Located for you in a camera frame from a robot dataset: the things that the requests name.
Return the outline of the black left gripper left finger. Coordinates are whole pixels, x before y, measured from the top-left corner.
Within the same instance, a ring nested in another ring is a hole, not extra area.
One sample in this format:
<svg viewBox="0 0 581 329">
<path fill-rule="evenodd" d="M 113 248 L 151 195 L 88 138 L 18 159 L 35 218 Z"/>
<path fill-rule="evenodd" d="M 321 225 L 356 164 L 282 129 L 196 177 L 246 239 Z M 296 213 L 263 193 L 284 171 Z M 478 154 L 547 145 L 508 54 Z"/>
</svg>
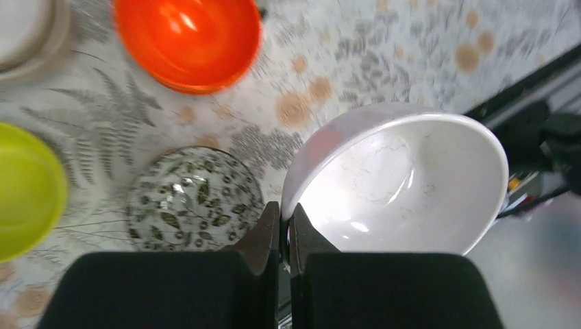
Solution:
<svg viewBox="0 0 581 329">
<path fill-rule="evenodd" d="M 276 328 L 279 217 L 220 252 L 96 252 L 65 272 L 39 328 Z"/>
</svg>

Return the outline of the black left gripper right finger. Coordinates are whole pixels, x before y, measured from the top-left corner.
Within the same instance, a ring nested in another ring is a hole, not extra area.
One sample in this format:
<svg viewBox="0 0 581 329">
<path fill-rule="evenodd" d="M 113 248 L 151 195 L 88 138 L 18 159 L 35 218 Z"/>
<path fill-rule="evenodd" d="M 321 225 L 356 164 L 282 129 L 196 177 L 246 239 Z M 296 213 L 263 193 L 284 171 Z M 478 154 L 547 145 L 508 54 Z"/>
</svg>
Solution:
<svg viewBox="0 0 581 329">
<path fill-rule="evenodd" d="M 502 328 L 463 256 L 340 252 L 297 206 L 288 222 L 294 328 Z"/>
</svg>

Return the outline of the leopard pattern bowl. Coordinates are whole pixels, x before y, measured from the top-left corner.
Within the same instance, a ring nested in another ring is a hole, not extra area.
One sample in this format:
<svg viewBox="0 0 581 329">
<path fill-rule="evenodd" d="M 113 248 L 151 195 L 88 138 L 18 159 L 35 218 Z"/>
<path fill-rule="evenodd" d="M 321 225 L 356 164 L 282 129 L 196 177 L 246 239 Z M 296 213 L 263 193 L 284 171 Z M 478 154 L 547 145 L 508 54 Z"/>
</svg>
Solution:
<svg viewBox="0 0 581 329">
<path fill-rule="evenodd" d="M 217 251 L 240 241 L 263 208 L 260 185 L 239 159 L 183 147 L 150 162 L 132 182 L 126 229 L 140 252 Z"/>
</svg>

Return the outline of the white pink bowl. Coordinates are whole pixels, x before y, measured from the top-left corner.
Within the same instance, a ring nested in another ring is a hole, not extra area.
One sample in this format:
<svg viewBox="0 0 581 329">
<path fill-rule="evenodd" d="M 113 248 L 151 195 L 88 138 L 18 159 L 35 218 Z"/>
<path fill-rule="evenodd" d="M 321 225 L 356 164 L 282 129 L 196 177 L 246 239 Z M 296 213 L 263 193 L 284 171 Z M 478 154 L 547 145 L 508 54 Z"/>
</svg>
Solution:
<svg viewBox="0 0 581 329">
<path fill-rule="evenodd" d="M 301 206 L 343 252 L 467 254 L 500 213 L 508 159 L 480 122 L 411 103 L 338 115 L 288 168 L 281 220 Z"/>
</svg>

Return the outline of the lime green bowl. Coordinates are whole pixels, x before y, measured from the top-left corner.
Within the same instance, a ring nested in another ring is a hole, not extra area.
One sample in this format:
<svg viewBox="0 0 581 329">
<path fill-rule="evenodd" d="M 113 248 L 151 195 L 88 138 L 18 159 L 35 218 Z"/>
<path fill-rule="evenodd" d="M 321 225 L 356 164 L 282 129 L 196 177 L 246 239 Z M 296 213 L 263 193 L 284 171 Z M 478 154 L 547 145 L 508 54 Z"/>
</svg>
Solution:
<svg viewBox="0 0 581 329">
<path fill-rule="evenodd" d="M 34 134 L 1 123 L 1 262 L 34 249 L 59 222 L 68 201 L 67 174 Z"/>
</svg>

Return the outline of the orange bowl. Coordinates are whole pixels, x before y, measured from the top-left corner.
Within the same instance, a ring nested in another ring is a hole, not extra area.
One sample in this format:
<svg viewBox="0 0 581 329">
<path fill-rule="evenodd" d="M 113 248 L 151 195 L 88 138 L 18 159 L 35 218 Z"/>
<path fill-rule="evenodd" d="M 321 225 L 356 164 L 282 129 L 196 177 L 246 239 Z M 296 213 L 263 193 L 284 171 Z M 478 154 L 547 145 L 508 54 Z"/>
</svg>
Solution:
<svg viewBox="0 0 581 329">
<path fill-rule="evenodd" d="M 254 1 L 113 1 L 125 50 L 148 74 L 196 86 L 250 69 L 262 40 Z"/>
<path fill-rule="evenodd" d="M 238 72 L 237 74 L 231 75 L 225 78 L 224 80 L 221 80 L 220 82 L 200 86 L 196 86 L 193 84 L 179 84 L 177 82 L 171 82 L 167 78 L 155 75 L 153 73 L 149 73 L 149 75 L 162 86 L 167 87 L 175 92 L 184 93 L 187 95 L 209 95 L 233 87 L 233 85 L 240 82 L 246 75 L 248 75 L 249 72 L 250 69 L 247 69 L 245 71 L 241 71 Z"/>
</svg>

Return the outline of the beige bowl with flower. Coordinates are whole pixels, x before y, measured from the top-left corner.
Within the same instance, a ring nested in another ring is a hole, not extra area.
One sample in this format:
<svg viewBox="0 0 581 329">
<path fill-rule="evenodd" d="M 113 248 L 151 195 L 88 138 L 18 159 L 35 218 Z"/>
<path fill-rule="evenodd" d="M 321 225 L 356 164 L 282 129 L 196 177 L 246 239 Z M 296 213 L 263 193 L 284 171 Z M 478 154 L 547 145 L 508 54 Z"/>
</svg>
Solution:
<svg viewBox="0 0 581 329">
<path fill-rule="evenodd" d="M 51 24 L 48 37 L 30 59 L 10 70 L 1 70 L 2 84 L 22 82 L 41 75 L 61 59 L 68 50 L 73 24 L 71 6 L 68 1 L 55 2 L 54 22 Z"/>
</svg>

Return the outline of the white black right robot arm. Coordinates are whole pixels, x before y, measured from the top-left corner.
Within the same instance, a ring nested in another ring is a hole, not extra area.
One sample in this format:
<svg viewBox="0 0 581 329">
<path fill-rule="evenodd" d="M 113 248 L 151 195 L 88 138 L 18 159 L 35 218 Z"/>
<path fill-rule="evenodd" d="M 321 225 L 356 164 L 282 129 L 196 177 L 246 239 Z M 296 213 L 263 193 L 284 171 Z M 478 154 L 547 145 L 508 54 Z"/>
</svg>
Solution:
<svg viewBox="0 0 581 329">
<path fill-rule="evenodd" d="M 557 173 L 563 184 L 510 210 L 498 219 L 519 215 L 565 193 L 580 196 L 580 115 L 552 112 L 544 101 L 536 101 L 506 119 L 492 132 L 508 159 L 509 174 Z"/>
</svg>

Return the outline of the floral table mat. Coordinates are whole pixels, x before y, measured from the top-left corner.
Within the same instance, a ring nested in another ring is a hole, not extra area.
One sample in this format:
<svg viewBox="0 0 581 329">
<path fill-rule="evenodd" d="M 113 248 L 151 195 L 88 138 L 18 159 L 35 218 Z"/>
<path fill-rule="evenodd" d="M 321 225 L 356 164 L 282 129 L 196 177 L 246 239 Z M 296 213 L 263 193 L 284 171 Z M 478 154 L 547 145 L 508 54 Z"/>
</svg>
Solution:
<svg viewBox="0 0 581 329">
<path fill-rule="evenodd" d="M 71 182 L 58 226 L 1 264 L 1 327 L 34 328 L 66 268 L 129 251 L 123 194 L 185 145 L 241 159 L 277 200 L 291 158 L 348 109 L 401 101 L 461 113 L 580 42 L 579 1 L 265 1 L 258 59 L 215 95 L 175 93 L 128 56 L 109 1 L 71 1 L 48 67 L 1 85 L 1 120 L 47 141 Z"/>
</svg>

